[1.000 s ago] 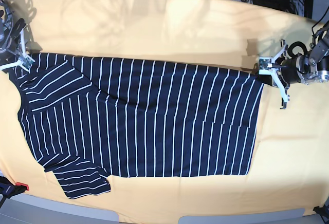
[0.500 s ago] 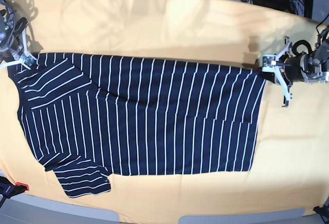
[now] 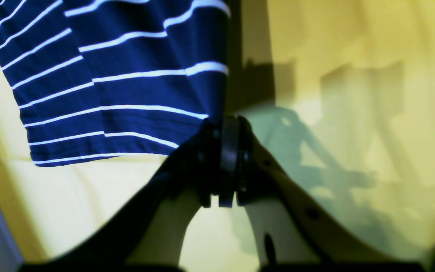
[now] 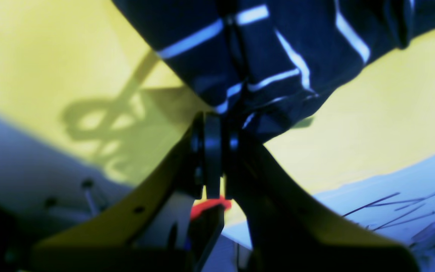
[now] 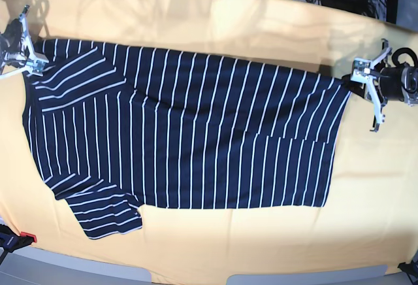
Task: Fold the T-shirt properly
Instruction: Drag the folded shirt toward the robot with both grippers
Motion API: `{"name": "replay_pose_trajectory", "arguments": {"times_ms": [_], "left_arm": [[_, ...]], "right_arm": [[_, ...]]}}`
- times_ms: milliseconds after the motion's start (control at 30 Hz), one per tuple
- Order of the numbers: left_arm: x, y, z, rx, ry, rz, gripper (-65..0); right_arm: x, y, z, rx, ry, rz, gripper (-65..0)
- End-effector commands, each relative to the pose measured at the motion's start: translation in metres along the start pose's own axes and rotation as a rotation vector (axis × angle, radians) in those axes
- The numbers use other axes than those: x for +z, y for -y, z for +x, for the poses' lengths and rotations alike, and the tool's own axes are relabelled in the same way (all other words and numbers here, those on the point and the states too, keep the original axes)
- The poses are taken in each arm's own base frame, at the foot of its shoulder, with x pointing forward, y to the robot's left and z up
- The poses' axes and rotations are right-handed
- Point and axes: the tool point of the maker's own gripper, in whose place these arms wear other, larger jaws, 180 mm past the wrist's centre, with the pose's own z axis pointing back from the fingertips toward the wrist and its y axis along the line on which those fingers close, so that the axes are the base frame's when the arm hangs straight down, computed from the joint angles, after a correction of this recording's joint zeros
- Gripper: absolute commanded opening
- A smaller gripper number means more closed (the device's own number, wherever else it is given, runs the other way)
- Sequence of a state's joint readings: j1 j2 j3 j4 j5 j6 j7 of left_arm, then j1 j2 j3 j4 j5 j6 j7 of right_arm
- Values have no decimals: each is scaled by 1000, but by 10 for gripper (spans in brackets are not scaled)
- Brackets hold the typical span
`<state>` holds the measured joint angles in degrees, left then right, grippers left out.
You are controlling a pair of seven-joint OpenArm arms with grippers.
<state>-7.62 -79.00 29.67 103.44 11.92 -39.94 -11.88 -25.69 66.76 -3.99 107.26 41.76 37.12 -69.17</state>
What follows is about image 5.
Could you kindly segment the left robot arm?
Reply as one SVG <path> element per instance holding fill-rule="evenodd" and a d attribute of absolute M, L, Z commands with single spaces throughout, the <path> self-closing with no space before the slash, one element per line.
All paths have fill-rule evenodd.
<path fill-rule="evenodd" d="M 393 50 L 387 39 L 381 42 L 375 58 L 355 58 L 351 74 L 344 76 L 349 91 L 373 104 L 373 132 L 385 122 L 383 108 L 389 101 L 417 104 L 417 54 L 406 47 Z"/>

